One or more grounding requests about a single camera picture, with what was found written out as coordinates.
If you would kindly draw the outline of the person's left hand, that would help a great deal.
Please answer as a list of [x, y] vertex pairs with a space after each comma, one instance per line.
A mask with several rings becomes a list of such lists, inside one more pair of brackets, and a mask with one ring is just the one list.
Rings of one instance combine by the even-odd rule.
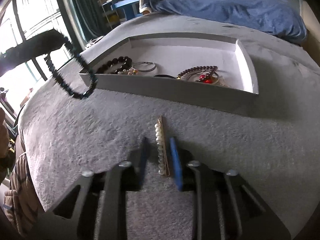
[[0, 109], [0, 158], [5, 158], [9, 146], [9, 133], [5, 122], [5, 112]]

